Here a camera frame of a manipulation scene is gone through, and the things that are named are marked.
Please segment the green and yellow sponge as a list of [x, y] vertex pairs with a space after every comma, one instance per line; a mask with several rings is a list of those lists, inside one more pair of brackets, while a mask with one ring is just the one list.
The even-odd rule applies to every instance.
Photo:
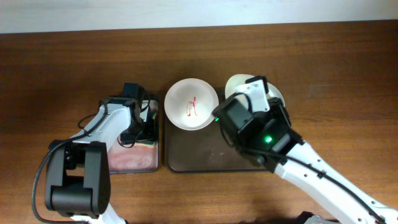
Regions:
[[144, 129], [136, 139], [137, 144], [152, 146], [159, 140], [159, 116], [157, 112], [149, 112], [144, 121]]

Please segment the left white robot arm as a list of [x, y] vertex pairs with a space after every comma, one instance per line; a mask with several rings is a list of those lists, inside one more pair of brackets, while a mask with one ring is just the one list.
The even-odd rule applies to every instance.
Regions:
[[50, 143], [39, 169], [46, 171], [47, 210], [69, 223], [125, 223], [111, 206], [108, 151], [114, 143], [125, 149], [159, 141], [154, 95], [137, 83], [125, 83], [120, 95], [99, 102], [99, 111], [76, 135]]

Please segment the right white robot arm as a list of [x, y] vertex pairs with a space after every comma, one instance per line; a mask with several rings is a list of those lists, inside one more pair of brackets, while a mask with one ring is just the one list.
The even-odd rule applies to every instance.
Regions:
[[397, 223], [396, 209], [352, 184], [291, 128], [281, 99], [267, 103], [267, 111], [255, 111], [231, 96], [213, 110], [229, 147], [300, 188], [340, 223]]

